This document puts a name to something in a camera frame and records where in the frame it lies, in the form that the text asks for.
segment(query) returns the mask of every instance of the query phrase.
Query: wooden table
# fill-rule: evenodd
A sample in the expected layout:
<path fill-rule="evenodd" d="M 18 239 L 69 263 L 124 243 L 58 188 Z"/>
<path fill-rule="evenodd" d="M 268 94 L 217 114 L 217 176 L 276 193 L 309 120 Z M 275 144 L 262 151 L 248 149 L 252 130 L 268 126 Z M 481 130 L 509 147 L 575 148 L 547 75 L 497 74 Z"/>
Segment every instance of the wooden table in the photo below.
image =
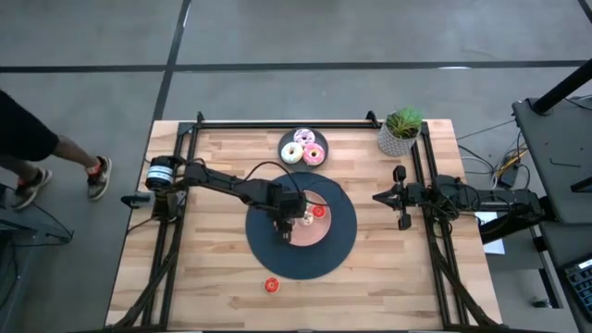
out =
<path fill-rule="evenodd" d="M 451 121 L 427 122 L 439 173 L 464 179 Z M 154 123 L 146 158 L 172 154 L 177 126 L 177 121 Z M 281 277 L 280 292 L 267 294 L 263 283 L 273 274 L 255 259 L 247 243 L 244 230 L 247 206 L 219 192 L 191 188 L 169 329 L 442 327 L 421 210 L 410 208 L 413 226 L 399 231 L 399 214 L 372 200 L 373 194 L 393 185 L 392 170 L 396 165 L 407 167 L 406 181 L 415 181 L 411 155 L 383 154 L 377 147 L 375 129 L 321 131 L 331 152 L 315 172 L 341 185 L 357 215 L 356 242 L 345 262 L 331 273 L 312 280 Z M 261 161 L 278 160 L 277 144 L 285 132 L 284 129 L 201 130 L 196 156 L 203 158 L 208 167 L 244 177 Z M 185 142 L 183 155 L 187 146 Z M 429 184 L 424 145 L 418 146 Z M 147 168 L 145 164 L 140 191 L 147 191 L 143 186 Z M 272 165 L 259 168 L 255 175 L 274 179 L 282 174 Z M 151 210 L 134 211 L 129 225 L 145 220 Z M 463 216 L 453 226 L 452 240 L 461 280 L 486 313 L 500 322 L 477 224 L 472 217 Z M 155 222 L 148 223 L 127 237 L 107 324 L 121 318 L 145 287 L 157 229 Z M 448 282 L 446 285 L 453 322 L 458 323 Z M 153 318 L 158 318 L 160 309 L 159 297 L 156 299 Z"/>

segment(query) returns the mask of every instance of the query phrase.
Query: shoe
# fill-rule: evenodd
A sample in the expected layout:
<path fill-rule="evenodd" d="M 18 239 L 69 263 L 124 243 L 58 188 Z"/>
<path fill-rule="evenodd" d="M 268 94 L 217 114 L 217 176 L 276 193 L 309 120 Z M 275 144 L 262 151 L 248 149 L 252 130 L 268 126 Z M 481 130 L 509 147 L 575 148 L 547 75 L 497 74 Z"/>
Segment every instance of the shoe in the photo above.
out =
<path fill-rule="evenodd" d="M 93 175 L 89 175 L 86 182 L 89 184 L 89 200 L 97 201 L 103 197 L 109 186 L 109 178 L 111 177 L 111 159 L 104 156 L 97 156 L 101 166 L 99 171 Z"/>
<path fill-rule="evenodd" d="M 31 204 L 37 196 L 37 191 L 43 185 L 47 184 L 52 176 L 51 171 L 39 168 L 37 176 L 32 181 L 26 182 L 19 179 L 15 195 L 11 198 L 10 207 L 14 210 L 19 210 Z"/>

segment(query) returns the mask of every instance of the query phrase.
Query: concrete floor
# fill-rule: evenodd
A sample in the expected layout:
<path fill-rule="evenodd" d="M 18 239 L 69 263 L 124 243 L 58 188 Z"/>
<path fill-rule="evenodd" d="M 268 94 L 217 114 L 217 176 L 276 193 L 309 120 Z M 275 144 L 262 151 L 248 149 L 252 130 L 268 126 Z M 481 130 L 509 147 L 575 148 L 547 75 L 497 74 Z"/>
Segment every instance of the concrete floor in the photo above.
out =
<path fill-rule="evenodd" d="M 180 8 L 181 0 L 5 0 L 0 66 L 163 65 Z M 591 35 L 592 24 L 575 0 L 193 0 L 178 63 L 586 60 Z M 360 118 L 367 110 L 383 117 L 411 104 L 426 118 L 451 118 L 462 136 L 512 119 L 513 101 L 539 96 L 573 70 L 176 73 L 163 118 L 194 118 L 198 110 L 210 119 Z M 55 179 L 38 204 L 76 234 L 68 246 L 40 251 L 20 331 L 103 324 L 130 215 L 119 197 L 135 188 L 162 78 L 162 73 L 0 74 L 2 89 L 50 128 L 115 163 L 106 197 L 88 203 L 77 166 L 55 158 L 41 162 L 54 170 Z M 578 92 L 590 93 L 589 85 Z M 510 124 L 462 144 L 495 164 L 517 133 Z M 532 162 L 525 162 L 534 174 L 531 190 L 542 194 Z M 465 168 L 483 170 L 473 162 Z M 485 176 L 468 179 L 488 186 Z M 4 170 L 0 180 L 15 181 Z M 500 274 L 494 277 L 498 294 L 522 297 L 524 303 L 524 295 L 508 292 L 514 286 L 507 271 Z M 501 311 L 513 327 L 530 327 L 546 317 L 519 316 L 512 306 Z"/>

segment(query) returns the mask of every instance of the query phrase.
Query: black cable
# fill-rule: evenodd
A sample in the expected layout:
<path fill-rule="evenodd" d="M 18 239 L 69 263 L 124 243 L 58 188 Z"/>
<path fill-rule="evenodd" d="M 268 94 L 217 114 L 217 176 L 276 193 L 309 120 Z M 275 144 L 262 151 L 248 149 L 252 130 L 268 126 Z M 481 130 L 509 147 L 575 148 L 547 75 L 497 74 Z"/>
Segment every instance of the black cable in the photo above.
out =
<path fill-rule="evenodd" d="M 9 188 L 12 191 L 16 191 L 14 188 L 5 185 L 7 188 Z M 44 243 L 44 244 L 31 244 L 31 245 L 19 245 L 19 244 L 15 244 L 16 247 L 37 247 L 37 246 L 61 246 L 61 245 L 66 245 L 68 243 L 70 243 L 72 241 L 72 239 L 74 238 L 74 232 L 70 232 L 66 227 L 64 227 L 64 225 L 57 220 L 57 218 L 53 215 L 51 215 L 49 212 L 47 212 L 46 210 L 44 210 L 42 207 L 40 207 L 37 203 L 31 203 L 33 206 L 37 207 L 37 209 L 39 209 L 40 211 L 42 211 L 44 214 L 46 214 L 47 216 L 49 216 L 52 220 L 54 220 L 54 222 L 56 222 L 64 231 L 66 231 L 66 233 L 68 234 L 68 240 L 64 241 L 64 242 L 59 242 L 59 243 Z"/>
<path fill-rule="evenodd" d="M 525 166 L 524 164 L 518 163 L 516 164 L 516 166 L 518 168 L 523 167 L 526 169 L 526 184 L 524 185 L 523 189 L 528 189 L 528 185 L 530 185 L 530 169 L 528 168 L 528 166 Z"/>
<path fill-rule="evenodd" d="M 286 175 L 287 175 L 287 176 L 290 178 L 290 180 L 291 180 L 292 184 L 294 184 L 294 187 L 296 188 L 296 191 L 297 191 L 297 192 L 300 192 L 300 188 L 298 187 L 298 184 L 296 184 L 296 180 L 294 180 L 294 178 L 292 177 L 292 175 L 290 174 L 290 172 L 289 172 L 289 171 L 288 171 L 288 170 L 287 170 L 287 169 L 286 169 L 284 166 L 282 166 L 280 163 L 278 163 L 278 162 L 274 162 L 274 161 L 264 161 L 264 162 L 261 162 L 261 163 L 259 163 L 258 165 L 256 165 L 256 166 L 255 166 L 255 167 L 254 167 L 254 168 L 251 170 L 251 172 L 249 172 L 249 174 L 247 175 L 247 177 L 245 177 L 245 178 L 244 178 L 244 180 L 243 180 L 242 182 L 249 180 L 249 178 L 250 178 L 250 177 L 253 175 L 253 173 L 254 173 L 254 172 L 255 172 L 255 171 L 256 171 L 256 170 L 257 170 L 259 167 L 262 167 L 262 166 L 264 166 L 264 165 L 266 165 L 266 164 L 274 165 L 274 166 L 276 166 L 276 167 L 279 167 L 279 168 L 281 168 L 281 169 L 282 169 L 282 170 L 283 170 L 283 171 L 286 173 Z M 316 205 L 320 205 L 320 206 L 328 206 L 328 204 L 327 204 L 327 203 L 315 203 L 315 202 L 312 202 L 312 201 L 310 201 L 310 200 L 308 200 L 308 199 L 306 199 L 306 198 L 304 198 L 304 200 L 306 200 L 306 202 L 307 202 L 307 203 L 309 203 L 309 204 L 316 204 Z"/>
<path fill-rule="evenodd" d="M 592 93 L 591 94 L 588 94 L 588 95 L 584 95 L 584 96 L 574 96 L 574 97 L 572 97 L 572 99 L 575 99 L 575 100 L 579 101 L 581 99 L 586 99 L 588 97 L 592 97 Z"/>
<path fill-rule="evenodd" d="M 469 190 L 471 190 L 471 191 L 473 191 L 475 193 L 476 201 L 478 202 L 477 208 L 481 205 L 481 196 L 479 195 L 479 191 L 476 188 L 474 188 L 473 186 L 471 186 L 471 185 L 467 185 L 467 184 L 463 184 L 463 183 L 456 183 L 456 184 L 440 184 L 439 186 L 451 186 L 451 187 L 459 186 L 459 187 L 464 187 L 465 189 L 469 189 Z M 474 203 L 475 203 L 475 200 L 473 200 L 473 202 L 469 206 L 469 208 L 472 209 L 472 210 L 474 210 L 473 209 Z"/>
<path fill-rule="evenodd" d="M 483 226 L 485 224 L 485 222 L 483 221 L 483 219 L 481 219 L 481 217 L 476 216 L 475 214 L 470 214 L 470 213 L 459 213 L 459 215 L 461 216 L 470 216 L 470 217 L 474 217 L 477 219 L 479 226 Z"/>
<path fill-rule="evenodd" d="M 442 208 L 440 208 L 440 207 L 436 206 L 436 205 L 435 205 L 435 204 L 433 204 L 433 203 L 421 203 L 421 204 L 419 204 L 419 205 L 420 205 L 420 206 L 422 206 L 422 205 L 427 205 L 427 206 L 429 206 L 429 207 L 430 207 L 430 208 L 432 208 L 432 209 L 436 209 L 436 210 L 438 210 L 440 213 L 442 213 L 443 215 L 445 215 L 445 216 L 447 216 L 447 217 L 452 217 L 452 218 L 456 218 L 456 217 L 457 217 L 457 212 L 447 212 L 447 211 L 443 210 Z"/>
<path fill-rule="evenodd" d="M 158 218 L 158 216 L 152 216 L 152 217 L 148 218 L 147 220 L 145 220 L 145 221 L 142 221 L 142 222 L 138 223 L 137 225 L 135 225 L 135 226 L 133 226 L 133 227 L 129 228 L 129 229 L 128 229 L 128 231 L 126 231 L 126 235 L 129 235 L 129 234 L 130 234 L 130 232 L 131 232 L 132 230 L 134 230 L 135 228 L 137 228 L 137 227 L 141 227 L 141 226 L 145 225 L 146 223 L 148 223 L 148 222 L 150 222 L 150 221 L 154 221 L 154 220 L 155 220 L 155 219 L 157 219 L 157 218 Z"/>
<path fill-rule="evenodd" d="M 478 171 L 464 171 L 464 173 L 472 174 L 472 175 L 491 175 L 491 172 L 478 172 Z"/>
<path fill-rule="evenodd" d="M 579 103 L 576 103 L 576 102 L 574 102 L 574 101 L 572 101 L 572 100 L 568 100 L 567 98 L 563 98 L 563 99 L 564 99 L 564 100 L 566 100 L 567 102 L 569 102 L 569 103 L 573 104 L 573 105 L 577 105 L 577 106 L 579 106 L 579 107 L 581 107 L 581 108 L 583 108 L 583 109 L 586 109 L 586 110 L 590 110 L 590 111 L 592 111 L 592 108 L 589 108 L 589 107 L 587 107 L 587 106 L 583 106 L 583 105 L 581 105 L 581 104 L 579 104 Z"/>
<path fill-rule="evenodd" d="M 6 296 L 4 297 L 2 302 L 0 303 L 0 309 L 4 308 L 4 306 L 8 302 L 8 299 L 10 298 L 10 295 L 12 294 L 12 291 L 14 290 L 15 286 L 17 285 L 17 281 L 19 281 L 19 263 L 17 262 L 17 246 L 15 245 L 15 242 L 12 239 L 9 242 L 12 244 L 12 263 L 15 267 L 15 279 L 12 281 L 12 285 L 10 285 L 10 289 L 8 289 Z"/>
<path fill-rule="evenodd" d="M 518 132 L 518 137 L 516 137 L 516 163 L 520 163 L 520 135 L 522 135 L 522 130 Z"/>
<path fill-rule="evenodd" d="M 312 183 L 308 184 L 308 186 L 306 186 L 306 187 L 305 187 L 305 188 L 303 188 L 302 190 L 303 190 L 303 191 L 304 191 L 304 190 L 308 190 L 308 189 L 310 189 L 310 188 L 311 188 L 313 185 L 315 185 L 315 184 L 317 184 L 317 183 L 320 183 L 320 182 L 328 182 L 328 183 L 331 183 L 331 184 L 333 184 L 333 185 L 336 185 L 337 187 L 339 187 L 339 190 L 341 191 L 341 196 L 339 197 L 340 199 L 343 199 L 343 197 L 344 197 L 345 195 L 347 195 L 347 193 L 345 192 L 345 190 L 343 190 L 343 188 L 341 187 L 341 185 L 339 185 L 339 183 L 337 183 L 335 180 L 331 180 L 331 179 L 320 179 L 320 180 L 315 180 L 315 181 L 313 181 Z M 318 204 L 318 203 L 313 203 L 313 204 L 316 204 L 316 205 L 323 205 L 323 206 L 329 206 L 329 203 L 327 203 L 327 204 Z"/>
<path fill-rule="evenodd" d="M 479 156 L 478 154 L 473 153 L 470 149 L 468 149 L 468 148 L 466 148 L 464 146 L 461 146 L 460 144 L 458 146 L 459 146 L 459 148 L 463 149 L 465 152 L 467 152 L 467 153 L 473 155 L 474 157 L 480 159 L 481 161 L 487 163 L 487 165 L 489 166 L 489 168 L 491 170 L 495 169 L 495 167 L 493 167 L 493 165 L 491 163 L 489 163 L 489 161 L 487 161 L 485 158 Z"/>
<path fill-rule="evenodd" d="M 205 163 L 204 159 L 203 159 L 203 158 L 201 158 L 201 157 L 195 157 L 195 158 L 193 158 L 191 161 L 192 161 L 192 162 L 195 162 L 195 161 L 200 161 L 200 162 L 202 162 L 202 164 L 203 164 L 203 167 L 207 167 L 207 164 Z"/>
<path fill-rule="evenodd" d="M 470 136 L 474 136 L 474 135 L 476 135 L 476 134 L 483 133 L 483 132 L 485 132 L 485 131 L 488 131 L 488 130 L 493 130 L 493 129 L 496 129 L 496 128 L 498 128 L 498 127 L 501 127 L 501 126 L 504 126 L 504 125 L 510 124 L 510 123 L 511 123 L 511 122 L 513 122 L 513 121 L 514 121 L 514 119 L 512 119 L 512 120 L 508 120 L 508 121 L 506 121 L 506 122 L 502 122 L 501 124 L 498 124 L 498 125 L 496 125 L 496 126 L 492 126 L 492 127 L 490 127 L 490 128 L 481 129 L 481 130 L 478 130 L 478 131 L 476 131 L 476 132 L 469 133 L 469 134 L 467 134 L 467 135 L 463 135 L 463 136 L 462 136 L 462 137 L 460 137 L 460 138 L 456 138 L 456 140 L 458 141 L 458 140 L 466 139 L 466 138 L 468 138 L 468 137 L 470 137 Z"/>
<path fill-rule="evenodd" d="M 454 204 L 454 202 L 447 197 L 446 195 L 442 195 L 444 197 L 444 199 L 452 206 L 452 212 L 454 212 L 454 218 L 453 219 L 457 219 L 459 218 L 459 209 L 456 207 L 456 204 Z"/>
<path fill-rule="evenodd" d="M 454 230 L 454 228 L 452 227 L 452 224 L 451 224 L 451 222 L 450 222 L 449 220 L 446 220 L 446 224 L 448 225 L 448 234 L 449 234 L 449 235 L 451 235 L 451 234 L 452 234 L 452 231 Z M 440 238 L 440 239 L 442 239 L 443 237 L 442 237 L 442 236 L 439 236 L 439 235 L 436 233 L 436 231 L 434 230 L 434 226 L 435 226 L 435 225 L 436 225 L 436 223 L 434 223 L 434 224 L 432 225 L 432 232 L 434 232 L 434 236 L 436 236 L 436 238 Z"/>

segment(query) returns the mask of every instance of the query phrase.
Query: black circular platform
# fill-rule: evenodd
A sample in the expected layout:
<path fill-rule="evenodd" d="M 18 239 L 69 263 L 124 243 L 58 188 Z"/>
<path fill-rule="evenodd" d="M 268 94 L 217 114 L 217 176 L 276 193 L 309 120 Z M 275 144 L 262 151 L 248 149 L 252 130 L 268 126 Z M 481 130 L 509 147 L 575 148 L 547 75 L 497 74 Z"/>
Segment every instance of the black circular platform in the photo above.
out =
<path fill-rule="evenodd" d="M 323 150 L 325 151 L 325 159 L 323 160 L 323 162 L 321 162 L 320 165 L 309 166 L 306 164 L 306 162 L 304 162 L 304 158 L 301 158 L 300 161 L 298 161 L 294 164 L 286 163 L 281 159 L 281 150 L 284 148 L 284 146 L 286 144 L 288 144 L 290 142 L 294 142 L 294 133 L 296 133 L 296 130 L 299 130 L 299 129 L 311 130 L 314 133 L 314 143 L 323 147 Z M 284 164 L 284 166 L 286 166 L 290 170 L 297 171 L 297 172 L 311 171 L 313 169 L 316 169 L 316 168 L 322 166 L 323 163 L 325 163 L 325 161 L 329 158 L 329 144 L 327 142 L 327 139 L 325 139 L 325 136 L 323 136 L 323 134 L 321 134 L 321 132 L 316 129 L 296 128 L 296 129 L 290 130 L 288 133 L 284 134 L 281 137 L 281 139 L 279 140 L 279 143 L 277 144 L 277 156 L 279 156 L 279 160 Z"/>
<path fill-rule="evenodd" d="M 249 208 L 247 241 L 254 256 L 274 274 L 284 278 L 318 278 L 337 268 L 352 250 L 357 230 L 352 201 L 335 181 L 326 177 L 297 172 L 291 174 L 300 190 L 310 190 L 323 197 L 331 210 L 331 227 L 318 243 L 299 247 L 280 240 L 267 213 Z M 288 176 L 274 181 L 294 188 Z"/>

